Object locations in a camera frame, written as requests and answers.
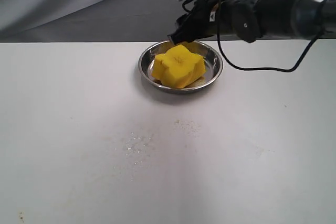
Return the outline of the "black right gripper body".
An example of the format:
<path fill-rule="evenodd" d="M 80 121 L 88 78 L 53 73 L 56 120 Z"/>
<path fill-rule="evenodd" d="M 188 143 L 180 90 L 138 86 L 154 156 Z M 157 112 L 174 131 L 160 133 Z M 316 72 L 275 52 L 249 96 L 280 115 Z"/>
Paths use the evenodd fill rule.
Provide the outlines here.
<path fill-rule="evenodd" d="M 182 6 L 193 0 L 185 0 Z M 245 42 L 262 37 L 262 30 L 255 11 L 259 0 L 194 0 L 194 11 L 216 12 L 216 34 L 236 35 Z"/>

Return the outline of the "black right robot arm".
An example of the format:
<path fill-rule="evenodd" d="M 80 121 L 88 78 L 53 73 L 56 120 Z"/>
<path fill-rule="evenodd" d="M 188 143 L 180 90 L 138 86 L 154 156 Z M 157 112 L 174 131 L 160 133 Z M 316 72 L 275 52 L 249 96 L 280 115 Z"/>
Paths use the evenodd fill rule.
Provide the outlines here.
<path fill-rule="evenodd" d="M 262 38 L 335 38 L 335 0 L 197 1 L 168 36 L 177 45 L 216 34 L 252 43 Z"/>

